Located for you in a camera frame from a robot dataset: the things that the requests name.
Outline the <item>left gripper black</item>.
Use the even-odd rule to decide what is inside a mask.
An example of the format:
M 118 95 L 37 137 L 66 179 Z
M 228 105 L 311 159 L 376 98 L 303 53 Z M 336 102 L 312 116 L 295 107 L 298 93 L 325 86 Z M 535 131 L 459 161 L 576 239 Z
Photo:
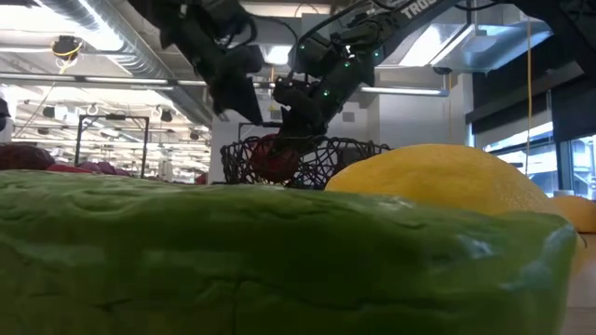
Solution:
M 210 73 L 204 75 L 209 86 L 226 76 L 237 74 L 238 80 L 226 81 L 214 88 L 214 110 L 221 114 L 232 110 L 254 125 L 261 125 L 263 117 L 255 95 L 254 86 L 248 74 L 262 70 L 264 57 L 257 45 L 244 45 L 221 50 L 210 66 Z

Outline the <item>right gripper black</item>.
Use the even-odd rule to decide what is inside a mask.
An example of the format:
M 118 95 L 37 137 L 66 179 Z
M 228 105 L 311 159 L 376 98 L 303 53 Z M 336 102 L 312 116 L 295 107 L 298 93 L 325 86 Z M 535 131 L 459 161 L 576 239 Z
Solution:
M 308 96 L 313 84 L 298 79 L 278 78 L 273 97 L 281 105 L 282 126 L 273 141 L 272 153 L 300 156 L 314 151 L 327 126 L 320 108 Z

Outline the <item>red pomegranate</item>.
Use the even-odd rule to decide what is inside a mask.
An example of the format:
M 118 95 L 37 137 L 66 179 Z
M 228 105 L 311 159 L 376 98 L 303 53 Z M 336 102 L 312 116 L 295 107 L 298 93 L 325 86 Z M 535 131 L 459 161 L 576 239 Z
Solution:
M 298 170 L 300 154 L 291 147 L 277 149 L 278 136 L 261 137 L 253 148 L 250 163 L 252 170 L 261 178 L 283 182 L 292 178 Z

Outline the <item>green ridged gourd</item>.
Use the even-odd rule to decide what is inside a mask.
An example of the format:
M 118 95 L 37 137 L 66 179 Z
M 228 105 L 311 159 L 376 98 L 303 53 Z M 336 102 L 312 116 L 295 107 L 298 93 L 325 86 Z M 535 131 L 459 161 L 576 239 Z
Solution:
M 0 172 L 0 335 L 559 335 L 563 218 Z

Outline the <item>yellow lemon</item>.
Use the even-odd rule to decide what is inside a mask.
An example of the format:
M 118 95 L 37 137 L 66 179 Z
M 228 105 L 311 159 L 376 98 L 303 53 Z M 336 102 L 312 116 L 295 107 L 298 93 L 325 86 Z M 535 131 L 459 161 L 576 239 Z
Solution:
M 559 212 L 517 168 L 466 145 L 417 144 L 378 154 L 338 172 L 326 189 L 397 195 L 418 203 L 488 215 Z

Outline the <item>red chili pepper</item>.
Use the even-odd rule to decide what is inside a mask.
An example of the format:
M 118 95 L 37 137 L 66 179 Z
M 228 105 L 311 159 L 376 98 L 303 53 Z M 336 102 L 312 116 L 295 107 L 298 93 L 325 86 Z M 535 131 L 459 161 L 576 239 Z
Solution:
M 81 167 L 71 167 L 62 164 L 54 164 L 47 168 L 47 171 L 61 172 L 61 173 L 87 173 L 92 174 L 91 170 L 84 169 Z

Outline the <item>orange yellow mango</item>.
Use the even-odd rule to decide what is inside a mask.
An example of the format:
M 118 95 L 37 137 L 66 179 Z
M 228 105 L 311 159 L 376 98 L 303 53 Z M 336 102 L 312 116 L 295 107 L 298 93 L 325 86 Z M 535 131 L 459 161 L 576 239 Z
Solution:
M 596 202 L 574 195 L 556 196 L 550 202 L 581 234 L 596 234 Z

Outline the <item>long ceiling tube light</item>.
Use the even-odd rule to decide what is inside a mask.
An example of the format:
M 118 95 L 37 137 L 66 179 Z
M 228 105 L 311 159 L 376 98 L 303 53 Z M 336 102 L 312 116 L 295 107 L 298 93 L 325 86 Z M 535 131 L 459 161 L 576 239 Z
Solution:
M 43 83 L 58 83 L 62 86 L 73 87 L 75 83 L 85 83 L 92 86 L 115 85 L 131 87 L 132 89 L 172 90 L 174 87 L 205 87 L 207 84 L 201 80 L 179 80 L 179 79 L 154 79 L 154 78 L 128 78 L 109 76 L 86 76 L 68 74 L 23 74 L 0 72 L 0 82 L 17 85 L 22 82 L 31 85 L 42 85 Z M 383 95 L 404 95 L 404 96 L 429 96 L 448 97 L 448 89 L 439 88 L 418 88 L 418 87 L 361 87 L 362 93 L 383 94 Z

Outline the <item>small black rig frame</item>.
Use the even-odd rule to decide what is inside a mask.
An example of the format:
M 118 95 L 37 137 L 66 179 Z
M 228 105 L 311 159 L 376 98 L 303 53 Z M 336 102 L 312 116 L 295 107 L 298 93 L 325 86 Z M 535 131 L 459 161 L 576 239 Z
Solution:
M 269 134 L 278 133 L 282 126 L 279 122 L 264 122 L 260 126 L 252 123 L 242 122 L 237 125 L 237 138 L 242 141 L 249 137 L 263 137 Z

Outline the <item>round spiral air duct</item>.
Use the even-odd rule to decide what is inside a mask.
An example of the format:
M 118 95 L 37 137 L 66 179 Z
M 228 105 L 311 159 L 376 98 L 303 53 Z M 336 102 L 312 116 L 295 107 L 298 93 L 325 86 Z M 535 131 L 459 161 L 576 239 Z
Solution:
M 172 79 L 174 73 L 110 0 L 36 0 L 79 26 L 85 40 L 137 78 Z

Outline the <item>large black rig frame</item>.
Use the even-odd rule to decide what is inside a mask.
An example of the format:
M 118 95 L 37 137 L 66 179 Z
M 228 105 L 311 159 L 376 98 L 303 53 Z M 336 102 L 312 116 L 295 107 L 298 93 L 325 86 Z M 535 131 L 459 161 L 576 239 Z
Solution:
M 127 120 L 142 120 L 144 122 L 144 127 L 142 128 L 143 133 L 143 142 L 142 142 L 142 162 L 141 162 L 141 172 L 140 178 L 144 178 L 145 168 L 146 168 L 146 157 L 147 157 L 147 150 L 148 150 L 148 140 L 149 140 L 149 127 L 150 127 L 150 118 L 148 116 L 127 116 L 125 114 L 104 114 L 104 115 L 91 115 L 91 114 L 81 114 L 78 116 L 78 125 L 77 125 L 77 136 L 75 140 L 75 154 L 74 154 L 74 164 L 78 166 L 80 164 L 80 150 L 82 145 L 82 135 L 83 133 L 89 128 L 94 127 L 94 124 L 99 119 L 106 119 L 112 121 L 127 121 Z

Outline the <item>silver rectangular air duct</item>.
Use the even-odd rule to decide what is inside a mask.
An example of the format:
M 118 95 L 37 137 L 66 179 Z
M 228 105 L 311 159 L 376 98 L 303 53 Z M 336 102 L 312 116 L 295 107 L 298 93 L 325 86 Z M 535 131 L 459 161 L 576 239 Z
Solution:
M 409 35 L 379 69 L 442 67 L 487 73 L 552 36 L 539 20 L 510 25 L 430 23 Z

